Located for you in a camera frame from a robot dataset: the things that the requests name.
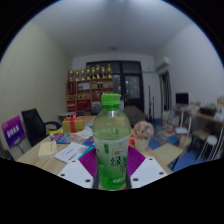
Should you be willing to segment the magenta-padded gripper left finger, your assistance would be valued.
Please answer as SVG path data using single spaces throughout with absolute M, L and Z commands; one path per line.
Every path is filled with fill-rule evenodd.
M 85 153 L 80 159 L 69 162 L 58 174 L 59 177 L 83 188 L 98 188 L 96 149 Z

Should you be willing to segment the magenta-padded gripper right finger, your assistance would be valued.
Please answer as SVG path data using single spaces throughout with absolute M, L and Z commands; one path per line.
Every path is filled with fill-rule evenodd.
M 126 176 L 128 189 L 141 188 L 165 176 L 166 171 L 154 157 L 145 157 L 133 147 L 128 147 Z

